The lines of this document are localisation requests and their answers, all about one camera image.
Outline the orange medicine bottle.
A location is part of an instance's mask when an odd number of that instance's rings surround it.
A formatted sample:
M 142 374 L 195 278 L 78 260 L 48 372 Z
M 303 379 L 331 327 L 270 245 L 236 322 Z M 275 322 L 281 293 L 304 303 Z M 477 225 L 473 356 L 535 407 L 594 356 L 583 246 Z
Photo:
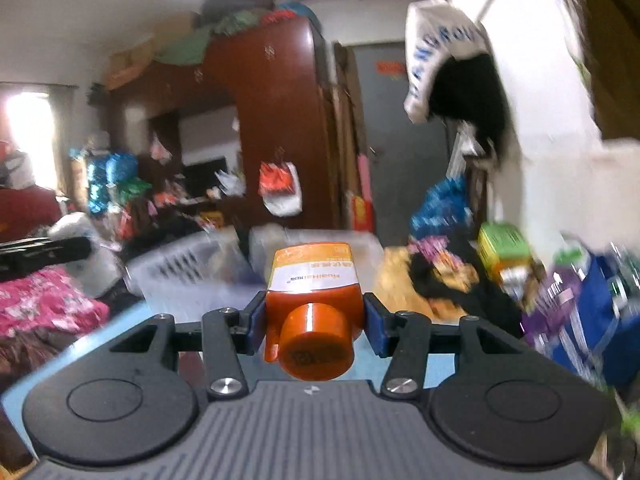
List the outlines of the orange medicine bottle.
M 277 250 L 265 312 L 266 362 L 305 382 L 325 382 L 347 372 L 366 320 L 349 244 Z

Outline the pink floral bedding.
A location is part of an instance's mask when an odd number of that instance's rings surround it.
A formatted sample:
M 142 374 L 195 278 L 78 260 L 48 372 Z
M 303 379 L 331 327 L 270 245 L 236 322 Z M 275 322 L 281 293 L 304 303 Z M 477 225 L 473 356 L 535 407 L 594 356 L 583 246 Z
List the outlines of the pink floral bedding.
M 85 335 L 110 320 L 110 308 L 86 296 L 62 266 L 1 284 L 1 335 L 37 328 Z

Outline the yellow patterned blanket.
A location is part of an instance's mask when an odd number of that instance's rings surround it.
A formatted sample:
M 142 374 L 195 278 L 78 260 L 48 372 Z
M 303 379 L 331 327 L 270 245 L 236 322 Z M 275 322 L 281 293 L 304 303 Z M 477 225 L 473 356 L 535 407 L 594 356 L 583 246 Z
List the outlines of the yellow patterned blanket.
M 418 295 L 409 278 L 409 259 L 408 246 L 387 248 L 384 252 L 373 291 L 390 312 L 416 312 L 433 322 L 449 324 L 468 315 L 458 308 L 429 302 Z

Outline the white plastic basket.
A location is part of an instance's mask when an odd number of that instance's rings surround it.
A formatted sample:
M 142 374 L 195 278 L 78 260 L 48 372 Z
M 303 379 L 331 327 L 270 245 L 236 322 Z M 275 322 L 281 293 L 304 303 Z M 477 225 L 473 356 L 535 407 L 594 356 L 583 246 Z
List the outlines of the white plastic basket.
M 180 238 L 127 263 L 125 283 L 153 313 L 170 314 L 178 323 L 195 322 L 210 310 L 243 309 L 266 288 L 277 250 L 317 242 L 349 244 L 361 289 L 373 289 L 384 256 L 373 234 L 289 230 L 275 224 L 251 229 L 246 246 L 233 228 Z

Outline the black clothing pile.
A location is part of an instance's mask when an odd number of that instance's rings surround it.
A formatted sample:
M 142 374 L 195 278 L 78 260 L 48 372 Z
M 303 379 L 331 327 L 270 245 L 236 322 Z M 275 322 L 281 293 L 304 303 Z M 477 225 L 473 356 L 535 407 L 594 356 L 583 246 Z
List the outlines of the black clothing pile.
M 408 274 L 418 295 L 484 318 L 515 338 L 524 337 L 520 307 L 488 278 L 465 236 L 427 236 L 410 242 L 408 251 Z

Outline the blue bags stack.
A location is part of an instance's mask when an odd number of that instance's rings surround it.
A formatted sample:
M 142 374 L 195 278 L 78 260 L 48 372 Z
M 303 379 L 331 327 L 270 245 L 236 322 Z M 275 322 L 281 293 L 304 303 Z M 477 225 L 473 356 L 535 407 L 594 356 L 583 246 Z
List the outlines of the blue bags stack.
M 105 214 L 111 205 L 124 206 L 151 188 L 151 183 L 139 177 L 138 159 L 133 154 L 113 153 L 87 160 L 87 209 L 90 214 Z

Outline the green yellow box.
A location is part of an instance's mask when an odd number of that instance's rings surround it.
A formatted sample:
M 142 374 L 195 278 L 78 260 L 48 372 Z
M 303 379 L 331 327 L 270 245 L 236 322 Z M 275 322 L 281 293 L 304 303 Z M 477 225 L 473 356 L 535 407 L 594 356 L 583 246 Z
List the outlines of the green yellow box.
M 488 278 L 500 286 L 524 286 L 533 272 L 533 255 L 520 229 L 509 222 L 484 222 L 477 251 Z

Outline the blue plastic bag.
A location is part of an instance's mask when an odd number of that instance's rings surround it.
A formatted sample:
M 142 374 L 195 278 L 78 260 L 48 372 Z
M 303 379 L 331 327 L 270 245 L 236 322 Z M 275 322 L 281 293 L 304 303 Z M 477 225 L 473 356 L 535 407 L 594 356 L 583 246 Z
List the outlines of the blue plastic bag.
M 446 178 L 432 186 L 412 215 L 409 233 L 414 240 L 446 236 L 472 226 L 472 211 L 464 177 Z

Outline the purple shopping bag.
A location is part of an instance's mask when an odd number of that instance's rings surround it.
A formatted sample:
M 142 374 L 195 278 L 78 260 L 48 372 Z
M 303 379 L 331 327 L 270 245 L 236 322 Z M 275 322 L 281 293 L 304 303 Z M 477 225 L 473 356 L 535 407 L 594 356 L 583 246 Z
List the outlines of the purple shopping bag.
M 522 316 L 526 342 L 549 359 L 559 348 L 586 346 L 578 311 L 585 277 L 585 272 L 574 266 L 554 266 L 540 283 L 533 305 Z

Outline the red white hanging bag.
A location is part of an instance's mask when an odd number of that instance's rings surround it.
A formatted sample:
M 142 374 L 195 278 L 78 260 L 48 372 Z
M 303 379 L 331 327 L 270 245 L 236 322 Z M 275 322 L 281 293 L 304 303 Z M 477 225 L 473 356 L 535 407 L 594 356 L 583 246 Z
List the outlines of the red white hanging bag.
M 258 194 L 270 214 L 291 218 L 303 211 L 303 195 L 292 162 L 263 162 L 259 168 Z

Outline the blue shopping bag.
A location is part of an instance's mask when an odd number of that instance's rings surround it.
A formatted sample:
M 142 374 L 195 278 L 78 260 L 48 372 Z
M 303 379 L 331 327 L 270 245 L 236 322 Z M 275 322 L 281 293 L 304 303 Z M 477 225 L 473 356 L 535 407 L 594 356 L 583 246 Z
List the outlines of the blue shopping bag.
M 593 384 L 617 390 L 639 374 L 639 256 L 613 249 L 593 255 L 559 335 L 544 349 L 552 361 Z

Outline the dark red wooden wardrobe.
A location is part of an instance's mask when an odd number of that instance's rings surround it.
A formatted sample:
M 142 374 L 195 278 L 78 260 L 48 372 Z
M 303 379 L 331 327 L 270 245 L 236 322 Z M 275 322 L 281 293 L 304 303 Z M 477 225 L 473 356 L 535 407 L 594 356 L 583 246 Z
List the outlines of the dark red wooden wardrobe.
M 215 39 L 198 65 L 153 62 L 135 80 L 110 91 L 107 104 L 112 147 L 137 156 L 141 179 L 156 192 L 181 170 L 181 118 L 234 107 L 246 192 L 222 202 L 226 219 L 246 226 L 273 222 L 258 194 L 259 169 L 264 162 L 292 162 L 303 210 L 280 224 L 340 225 L 326 43 L 309 18 Z

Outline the white black hanging jacket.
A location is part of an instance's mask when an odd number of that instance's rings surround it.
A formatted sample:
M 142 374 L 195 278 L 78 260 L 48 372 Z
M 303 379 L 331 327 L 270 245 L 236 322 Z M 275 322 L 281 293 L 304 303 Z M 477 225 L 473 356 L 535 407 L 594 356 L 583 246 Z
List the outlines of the white black hanging jacket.
M 480 147 L 500 156 L 508 110 L 483 29 L 446 0 L 417 1 L 408 6 L 405 47 L 410 122 L 468 122 Z

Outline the green cloth on wardrobe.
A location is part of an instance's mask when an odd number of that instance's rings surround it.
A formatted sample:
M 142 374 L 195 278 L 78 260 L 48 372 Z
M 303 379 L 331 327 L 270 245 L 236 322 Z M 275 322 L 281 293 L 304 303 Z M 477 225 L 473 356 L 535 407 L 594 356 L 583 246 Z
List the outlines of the green cloth on wardrobe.
M 201 64 L 213 40 L 229 38 L 258 26 L 264 14 L 259 9 L 227 14 L 215 23 L 202 25 L 183 38 L 171 41 L 154 55 L 153 61 L 175 66 Z

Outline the brown hanging coat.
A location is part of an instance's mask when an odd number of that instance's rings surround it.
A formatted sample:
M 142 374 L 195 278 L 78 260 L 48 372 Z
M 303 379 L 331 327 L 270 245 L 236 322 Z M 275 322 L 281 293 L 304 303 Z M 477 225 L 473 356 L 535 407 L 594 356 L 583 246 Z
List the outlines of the brown hanging coat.
M 574 0 L 605 140 L 639 137 L 639 0 Z

